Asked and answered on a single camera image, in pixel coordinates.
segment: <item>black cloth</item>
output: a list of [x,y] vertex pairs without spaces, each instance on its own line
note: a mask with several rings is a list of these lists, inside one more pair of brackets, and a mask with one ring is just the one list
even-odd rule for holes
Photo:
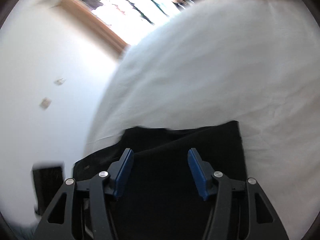
[[134,164],[123,197],[112,205],[120,240],[202,238],[212,204],[198,195],[187,161],[190,148],[229,178],[247,178],[236,121],[192,130],[128,129],[117,144],[77,162],[73,177],[90,179],[107,170],[125,148],[134,151]]

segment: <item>white bed sheet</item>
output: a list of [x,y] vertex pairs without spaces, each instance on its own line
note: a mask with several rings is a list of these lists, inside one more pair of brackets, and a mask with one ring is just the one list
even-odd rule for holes
[[133,126],[240,123],[255,177],[291,240],[320,210],[320,30],[302,2],[208,0],[129,49],[86,154]]

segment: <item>silver screw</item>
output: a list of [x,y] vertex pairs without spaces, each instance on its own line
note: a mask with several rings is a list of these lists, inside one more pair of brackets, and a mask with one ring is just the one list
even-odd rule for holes
[[252,185],[254,185],[254,184],[257,183],[256,179],[254,179],[254,178],[249,178],[249,179],[248,179],[248,182],[249,182],[250,184],[252,184]]
[[221,178],[223,176],[223,173],[221,171],[215,171],[213,175],[217,178]]
[[66,180],[66,184],[67,184],[67,185],[72,185],[74,182],[75,182],[74,179],[67,179],[67,180]]
[[104,177],[106,177],[106,176],[108,176],[109,175],[109,173],[107,172],[107,171],[101,171],[100,173],[99,173],[99,177],[100,178],[104,178]]

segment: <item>wooden window sill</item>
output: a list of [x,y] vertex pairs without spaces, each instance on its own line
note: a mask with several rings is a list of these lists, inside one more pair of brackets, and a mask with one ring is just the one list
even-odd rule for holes
[[102,20],[90,12],[88,7],[82,2],[78,0],[61,0],[59,5],[99,35],[119,54],[121,54],[124,48],[128,45],[108,26],[106,26]]

